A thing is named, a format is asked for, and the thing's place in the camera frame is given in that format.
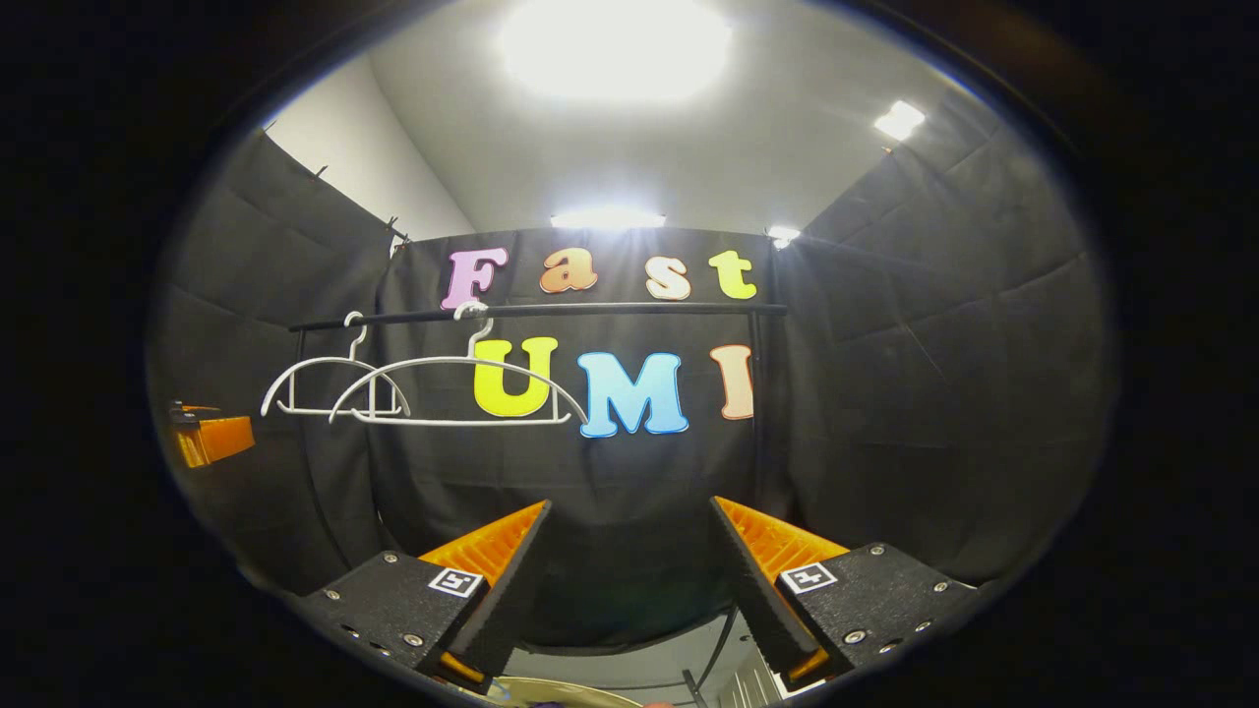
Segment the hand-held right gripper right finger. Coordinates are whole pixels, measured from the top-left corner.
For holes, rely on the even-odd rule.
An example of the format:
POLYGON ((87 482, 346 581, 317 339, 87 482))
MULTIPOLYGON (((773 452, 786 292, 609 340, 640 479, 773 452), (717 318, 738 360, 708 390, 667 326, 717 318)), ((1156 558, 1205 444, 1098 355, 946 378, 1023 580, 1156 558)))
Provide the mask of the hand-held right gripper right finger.
POLYGON ((709 506, 737 608, 789 690, 884 664, 980 598, 980 587, 891 544, 850 551, 742 503, 709 506))

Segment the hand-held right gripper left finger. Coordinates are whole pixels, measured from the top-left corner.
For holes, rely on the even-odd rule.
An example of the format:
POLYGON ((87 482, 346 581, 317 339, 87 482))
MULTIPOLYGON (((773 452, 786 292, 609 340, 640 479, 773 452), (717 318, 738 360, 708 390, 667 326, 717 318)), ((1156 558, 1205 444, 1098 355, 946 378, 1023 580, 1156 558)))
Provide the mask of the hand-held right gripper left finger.
POLYGON ((423 556, 383 551, 298 597, 298 615, 405 671, 488 689, 541 587, 551 509, 551 501, 533 503, 423 556))

